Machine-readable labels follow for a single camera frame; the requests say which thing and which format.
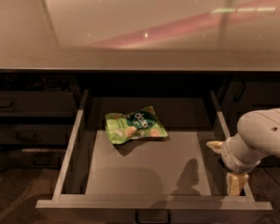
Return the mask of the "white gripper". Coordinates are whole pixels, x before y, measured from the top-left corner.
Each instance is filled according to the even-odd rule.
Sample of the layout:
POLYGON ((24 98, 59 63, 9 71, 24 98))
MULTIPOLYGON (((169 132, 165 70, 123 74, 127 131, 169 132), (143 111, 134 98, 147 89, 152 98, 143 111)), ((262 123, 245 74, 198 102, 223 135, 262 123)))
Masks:
POLYGON ((239 196, 249 178, 249 175, 244 173, 251 172, 260 164, 260 154, 249 147, 241 136, 230 137, 223 143, 209 141, 206 145, 216 154, 221 153, 226 167, 234 172, 226 174, 227 193, 230 196, 239 196))

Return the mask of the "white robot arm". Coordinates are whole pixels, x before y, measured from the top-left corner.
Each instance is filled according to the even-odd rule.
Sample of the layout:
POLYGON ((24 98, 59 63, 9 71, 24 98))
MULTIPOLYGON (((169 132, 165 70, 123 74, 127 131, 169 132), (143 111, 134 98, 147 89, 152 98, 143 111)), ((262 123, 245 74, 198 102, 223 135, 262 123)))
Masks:
POLYGON ((239 196, 249 173, 269 156, 280 159, 280 108, 250 111, 237 122, 237 134, 206 145, 228 168, 227 193, 239 196))

